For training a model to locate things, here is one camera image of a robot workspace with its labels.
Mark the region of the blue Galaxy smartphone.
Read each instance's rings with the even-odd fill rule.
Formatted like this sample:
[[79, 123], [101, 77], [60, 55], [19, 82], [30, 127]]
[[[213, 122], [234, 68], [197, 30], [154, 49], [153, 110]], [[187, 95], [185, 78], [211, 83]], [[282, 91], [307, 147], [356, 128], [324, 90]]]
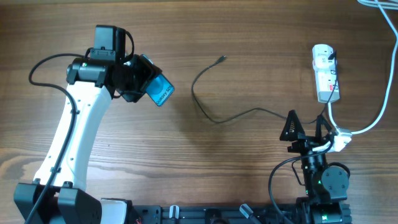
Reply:
[[139, 55], [139, 61], [140, 91], [146, 93], [157, 106], [162, 106], [170, 98], [175, 87], [146, 55]]

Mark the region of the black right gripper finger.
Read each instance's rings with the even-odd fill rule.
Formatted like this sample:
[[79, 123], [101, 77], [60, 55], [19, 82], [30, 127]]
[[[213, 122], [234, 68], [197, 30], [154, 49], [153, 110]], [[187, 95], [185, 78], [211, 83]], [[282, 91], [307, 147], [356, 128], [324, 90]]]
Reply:
[[323, 139], [324, 136], [322, 135], [322, 128], [327, 130], [327, 134], [330, 134], [332, 131], [332, 127], [330, 126], [329, 122], [325, 119], [325, 117], [320, 114], [316, 118], [316, 129], [315, 129], [315, 137], [317, 139]]
[[298, 141], [304, 139], [304, 129], [295, 112], [290, 110], [286, 119], [284, 128], [282, 129], [280, 138], [281, 141]]

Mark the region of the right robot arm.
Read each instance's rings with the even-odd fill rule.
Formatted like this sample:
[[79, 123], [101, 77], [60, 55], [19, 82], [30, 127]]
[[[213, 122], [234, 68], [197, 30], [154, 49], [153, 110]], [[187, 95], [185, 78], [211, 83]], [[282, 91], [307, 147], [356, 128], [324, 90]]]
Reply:
[[326, 161], [335, 143], [335, 133], [322, 115], [316, 120], [314, 136], [308, 136], [294, 110], [289, 111], [280, 135], [281, 141], [291, 142], [287, 148], [299, 156], [306, 196], [298, 198], [292, 212], [283, 212], [285, 223], [351, 223], [351, 210], [343, 203], [349, 187], [349, 169], [339, 163]]

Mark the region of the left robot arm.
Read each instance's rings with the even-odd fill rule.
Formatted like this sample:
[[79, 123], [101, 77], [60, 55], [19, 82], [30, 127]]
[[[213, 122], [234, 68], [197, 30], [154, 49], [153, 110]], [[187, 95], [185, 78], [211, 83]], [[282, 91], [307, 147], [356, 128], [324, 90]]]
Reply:
[[73, 54], [67, 67], [65, 104], [50, 149], [29, 184], [19, 183], [14, 202], [26, 223], [137, 223], [127, 200], [98, 200], [86, 192], [91, 150], [101, 120], [114, 99], [144, 95], [162, 105], [173, 92], [162, 71], [145, 55], [125, 52], [132, 34], [98, 25], [94, 45]]

